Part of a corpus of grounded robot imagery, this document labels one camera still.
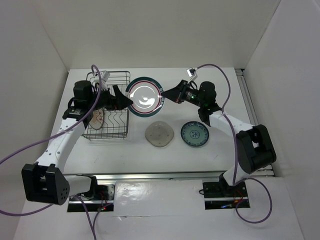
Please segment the orange sunburst white plate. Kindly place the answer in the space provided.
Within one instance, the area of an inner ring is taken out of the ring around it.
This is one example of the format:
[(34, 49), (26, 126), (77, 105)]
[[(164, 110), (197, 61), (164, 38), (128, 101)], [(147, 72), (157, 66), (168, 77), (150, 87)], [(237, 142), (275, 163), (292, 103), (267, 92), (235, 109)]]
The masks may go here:
[(100, 130), (103, 127), (105, 121), (105, 113), (102, 109), (95, 110), (93, 112), (93, 117), (91, 121), (89, 122), (89, 125), (94, 129), (94, 130)]

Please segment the green red rimmed white plate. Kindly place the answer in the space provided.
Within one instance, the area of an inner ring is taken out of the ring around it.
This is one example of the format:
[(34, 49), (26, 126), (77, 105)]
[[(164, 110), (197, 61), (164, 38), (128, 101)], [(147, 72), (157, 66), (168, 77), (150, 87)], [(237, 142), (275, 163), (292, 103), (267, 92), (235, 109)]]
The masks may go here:
[(141, 76), (131, 81), (126, 87), (126, 95), (133, 104), (128, 107), (135, 116), (149, 118), (161, 111), (165, 98), (163, 87), (155, 79)]

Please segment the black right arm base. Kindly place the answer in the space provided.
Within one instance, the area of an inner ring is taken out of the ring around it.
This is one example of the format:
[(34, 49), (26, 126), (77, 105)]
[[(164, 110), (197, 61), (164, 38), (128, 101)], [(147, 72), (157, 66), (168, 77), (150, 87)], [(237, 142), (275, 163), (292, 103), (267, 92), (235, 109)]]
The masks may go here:
[(205, 198), (243, 198), (248, 196), (247, 188), (244, 182), (236, 186), (228, 185), (227, 181), (221, 174), (218, 181), (204, 182), (203, 188), (198, 191)]

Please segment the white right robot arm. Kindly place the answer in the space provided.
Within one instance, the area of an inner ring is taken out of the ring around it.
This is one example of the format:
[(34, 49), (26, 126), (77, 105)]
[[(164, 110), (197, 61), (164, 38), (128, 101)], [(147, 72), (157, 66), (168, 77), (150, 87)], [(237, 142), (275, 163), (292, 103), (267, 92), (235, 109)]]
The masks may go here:
[(267, 127), (245, 123), (226, 113), (216, 102), (216, 86), (212, 82), (204, 81), (194, 89), (181, 80), (161, 96), (177, 104), (188, 102), (199, 107), (198, 116), (203, 123), (233, 138), (234, 166), (219, 177), (218, 190), (223, 196), (230, 196), (242, 180), (277, 160)]

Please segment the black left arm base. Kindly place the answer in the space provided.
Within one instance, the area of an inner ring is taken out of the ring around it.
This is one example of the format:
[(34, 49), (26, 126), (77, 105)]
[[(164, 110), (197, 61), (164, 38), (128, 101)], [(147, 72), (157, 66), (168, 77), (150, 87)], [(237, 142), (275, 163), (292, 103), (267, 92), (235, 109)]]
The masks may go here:
[(107, 201), (113, 201), (115, 197), (115, 185), (114, 184), (98, 184), (98, 180), (95, 176), (89, 176), (91, 179), (90, 188), (86, 192), (82, 192), (81, 195), (89, 200), (101, 199)]

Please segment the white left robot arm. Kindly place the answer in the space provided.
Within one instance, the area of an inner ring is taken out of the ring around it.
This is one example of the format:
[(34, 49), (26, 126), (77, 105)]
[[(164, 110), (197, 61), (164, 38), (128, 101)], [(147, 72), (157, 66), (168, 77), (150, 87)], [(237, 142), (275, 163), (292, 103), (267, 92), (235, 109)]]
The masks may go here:
[(86, 199), (97, 197), (97, 178), (88, 174), (64, 176), (67, 159), (78, 139), (87, 129), (93, 112), (100, 109), (123, 110), (133, 104), (113, 85), (109, 90), (95, 90), (90, 81), (77, 81), (73, 98), (62, 116), (60, 129), (45, 152), (34, 164), (25, 164), (21, 170), (26, 199), (30, 202), (63, 205), (67, 198), (82, 194)]

